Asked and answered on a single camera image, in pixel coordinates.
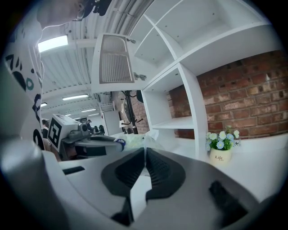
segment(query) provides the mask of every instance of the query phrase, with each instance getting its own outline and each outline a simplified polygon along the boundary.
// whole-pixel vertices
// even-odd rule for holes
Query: fluorescent light
[[[83,95],[78,95],[78,96],[73,96],[73,97],[63,97],[62,100],[71,100],[71,99],[77,99],[77,98],[82,98],[82,97],[88,97],[88,94],[83,94]]]
[[[63,46],[63,45],[68,45],[67,35],[57,37],[57,38],[52,38],[44,42],[40,42],[38,44],[38,49],[39,49],[39,52],[41,53],[48,49],[53,49],[53,48]]]
[[[85,113],[85,112],[90,112],[90,111],[95,111],[96,109],[91,109],[91,110],[84,110],[84,111],[81,111],[82,113]]]

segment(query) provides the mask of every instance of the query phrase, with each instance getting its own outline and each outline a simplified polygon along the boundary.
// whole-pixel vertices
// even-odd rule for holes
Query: coat rack
[[[121,91],[121,92],[124,93],[124,95],[125,95],[125,98],[126,98],[126,101],[127,101],[127,106],[128,106],[128,112],[129,112],[129,115],[131,117],[131,121],[129,123],[127,123],[127,124],[126,123],[121,123],[121,124],[129,125],[129,124],[132,123],[132,125],[133,125],[133,127],[132,127],[133,128],[133,133],[134,134],[138,134],[138,129],[136,127],[136,123],[139,123],[140,121],[142,121],[143,118],[141,118],[140,120],[135,119],[135,115],[134,115],[133,107],[132,107],[132,103],[131,103],[131,97],[136,97],[137,94],[134,95],[134,96],[131,96],[130,95],[131,90],[126,90],[126,91]]]

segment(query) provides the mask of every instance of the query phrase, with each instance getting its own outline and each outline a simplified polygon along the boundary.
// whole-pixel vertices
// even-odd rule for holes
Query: flower pot
[[[227,163],[231,160],[232,150],[211,149],[210,160],[213,163]]]

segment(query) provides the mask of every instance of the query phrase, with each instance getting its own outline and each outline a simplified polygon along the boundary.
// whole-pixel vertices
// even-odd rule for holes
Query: white ceiling
[[[41,53],[44,65],[42,117],[71,114],[85,117],[99,112],[98,96],[91,93],[91,68],[97,36],[102,32],[129,35],[153,0],[112,0],[106,14],[91,13],[82,22],[69,22],[43,31],[40,42],[67,35],[69,45]],[[88,98],[63,101],[63,97],[88,94]],[[109,93],[99,95],[100,104],[111,103]],[[98,111],[81,113],[96,108]],[[103,110],[113,106],[103,106]]]

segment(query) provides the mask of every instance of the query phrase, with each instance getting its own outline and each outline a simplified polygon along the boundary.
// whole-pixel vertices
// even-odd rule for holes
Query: red brick wall
[[[288,131],[288,62],[283,52],[248,57],[198,76],[209,131],[226,125],[243,138],[267,137]],[[167,96],[172,117],[190,116],[184,86]],[[193,138],[193,130],[176,130]]]
[[[132,96],[134,96],[134,95],[136,95],[136,91],[132,91],[130,94]],[[124,116],[121,113],[121,105],[123,103],[123,101],[121,101],[121,98],[125,98],[125,96],[122,92],[113,92],[112,93],[112,100],[115,103],[115,109],[117,111],[119,111],[120,118],[124,119]],[[149,125],[148,125],[148,121],[147,121],[147,116],[146,116],[144,104],[139,102],[136,97],[131,98],[131,103],[132,103],[132,107],[133,107],[133,111],[134,111],[136,119],[140,120],[141,118],[143,118],[143,121],[136,123],[138,133],[139,134],[145,134],[146,132],[149,131]],[[127,125],[125,128],[127,129],[128,127],[131,128],[131,131],[133,131],[132,125]]]

